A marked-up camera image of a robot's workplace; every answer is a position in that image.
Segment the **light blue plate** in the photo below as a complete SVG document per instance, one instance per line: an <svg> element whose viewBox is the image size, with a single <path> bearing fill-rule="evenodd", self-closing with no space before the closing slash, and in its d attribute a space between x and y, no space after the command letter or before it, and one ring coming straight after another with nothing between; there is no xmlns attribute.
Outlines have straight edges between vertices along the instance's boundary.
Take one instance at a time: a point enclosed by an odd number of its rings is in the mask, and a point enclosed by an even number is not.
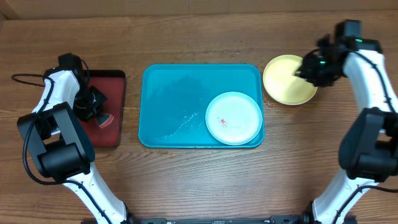
<svg viewBox="0 0 398 224"><path fill-rule="evenodd" d="M229 146L252 141L260 132L263 115L250 96L229 91L216 96L208 105L205 123L210 134Z"/></svg>

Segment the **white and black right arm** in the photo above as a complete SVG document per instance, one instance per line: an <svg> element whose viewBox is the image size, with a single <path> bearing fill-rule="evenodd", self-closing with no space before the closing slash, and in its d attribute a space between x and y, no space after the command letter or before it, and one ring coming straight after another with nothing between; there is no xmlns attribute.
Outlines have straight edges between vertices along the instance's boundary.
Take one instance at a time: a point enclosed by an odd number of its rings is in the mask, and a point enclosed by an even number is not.
<svg viewBox="0 0 398 224"><path fill-rule="evenodd" d="M306 54L295 76L315 87L331 86L346 77L352 86L359 115L338 151L340 168L325 191L310 202L301 223L356 223L348 212L369 190L397 175L397 96L377 40L362 36L361 22L345 20Z"/></svg>

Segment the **yellow-green plate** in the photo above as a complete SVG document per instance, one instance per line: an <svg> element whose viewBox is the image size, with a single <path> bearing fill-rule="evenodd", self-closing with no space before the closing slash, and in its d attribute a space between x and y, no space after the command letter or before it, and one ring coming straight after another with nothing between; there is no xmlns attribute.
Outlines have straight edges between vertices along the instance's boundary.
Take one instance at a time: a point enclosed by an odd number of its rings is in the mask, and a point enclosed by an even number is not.
<svg viewBox="0 0 398 224"><path fill-rule="evenodd" d="M292 106L304 104L313 98L318 88L295 76L301 64L302 57L280 55L266 65L263 85L271 98Z"/></svg>

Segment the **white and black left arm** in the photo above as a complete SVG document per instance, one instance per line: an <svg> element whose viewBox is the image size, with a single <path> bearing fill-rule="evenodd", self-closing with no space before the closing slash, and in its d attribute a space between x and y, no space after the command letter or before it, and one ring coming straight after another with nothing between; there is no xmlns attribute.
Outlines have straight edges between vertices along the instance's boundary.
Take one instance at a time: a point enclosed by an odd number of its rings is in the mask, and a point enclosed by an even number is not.
<svg viewBox="0 0 398 224"><path fill-rule="evenodd" d="M95 148L120 144L125 73L90 70L79 56L67 53L41 79L44 91L38 105L17 120L28 176L42 185L69 188L95 223L135 223L95 166Z"/></svg>

